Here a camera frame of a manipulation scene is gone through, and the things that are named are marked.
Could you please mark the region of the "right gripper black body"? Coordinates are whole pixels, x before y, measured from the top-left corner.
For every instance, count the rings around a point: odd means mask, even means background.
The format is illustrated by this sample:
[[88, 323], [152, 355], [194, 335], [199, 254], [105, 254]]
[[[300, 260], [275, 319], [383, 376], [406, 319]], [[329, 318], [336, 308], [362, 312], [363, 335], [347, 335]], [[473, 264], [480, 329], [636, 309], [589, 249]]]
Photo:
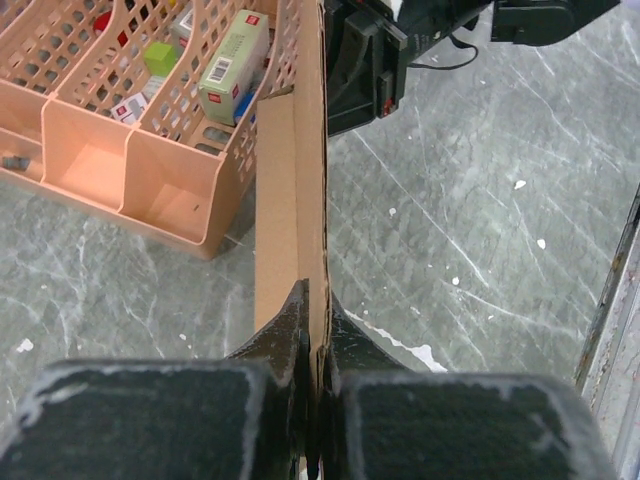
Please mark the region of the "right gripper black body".
[[407, 71], [453, 33], [472, 30], [488, 1], [326, 1], [324, 42], [328, 134], [395, 112]]

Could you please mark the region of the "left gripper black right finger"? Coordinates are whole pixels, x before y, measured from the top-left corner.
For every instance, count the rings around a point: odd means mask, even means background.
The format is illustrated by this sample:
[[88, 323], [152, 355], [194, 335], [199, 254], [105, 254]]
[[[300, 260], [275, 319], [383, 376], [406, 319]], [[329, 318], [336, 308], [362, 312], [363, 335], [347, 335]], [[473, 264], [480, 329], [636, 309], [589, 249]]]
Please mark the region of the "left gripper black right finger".
[[332, 312], [326, 479], [612, 479], [576, 389], [526, 373], [414, 371]]

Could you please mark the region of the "cardboard box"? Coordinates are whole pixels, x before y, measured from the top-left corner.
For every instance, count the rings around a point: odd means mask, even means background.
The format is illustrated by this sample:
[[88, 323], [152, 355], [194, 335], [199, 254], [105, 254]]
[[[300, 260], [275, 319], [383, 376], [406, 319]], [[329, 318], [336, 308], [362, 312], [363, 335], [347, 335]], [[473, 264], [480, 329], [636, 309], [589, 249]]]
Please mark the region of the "cardboard box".
[[319, 390], [330, 332], [324, 4], [281, 1], [257, 103], [255, 324], [309, 282], [310, 365]]

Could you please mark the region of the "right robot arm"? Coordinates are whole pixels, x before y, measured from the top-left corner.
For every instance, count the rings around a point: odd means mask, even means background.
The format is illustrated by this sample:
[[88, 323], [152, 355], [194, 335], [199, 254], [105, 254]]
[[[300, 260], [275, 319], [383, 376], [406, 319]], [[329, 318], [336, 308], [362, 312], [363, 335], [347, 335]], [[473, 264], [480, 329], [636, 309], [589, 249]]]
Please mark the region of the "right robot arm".
[[616, 7], [603, 0], [327, 1], [324, 4], [326, 107], [331, 136], [389, 116], [405, 95], [419, 57], [493, 10], [490, 39], [529, 47], [556, 44]]

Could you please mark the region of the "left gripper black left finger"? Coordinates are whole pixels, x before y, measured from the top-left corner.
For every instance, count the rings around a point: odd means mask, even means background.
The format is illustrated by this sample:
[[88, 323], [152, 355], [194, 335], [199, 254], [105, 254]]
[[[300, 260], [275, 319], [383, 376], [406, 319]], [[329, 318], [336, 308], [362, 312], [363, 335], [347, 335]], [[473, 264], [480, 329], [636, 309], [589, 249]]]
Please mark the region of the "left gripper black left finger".
[[290, 479], [305, 450], [308, 285], [219, 360], [48, 365], [1, 437], [5, 479]]

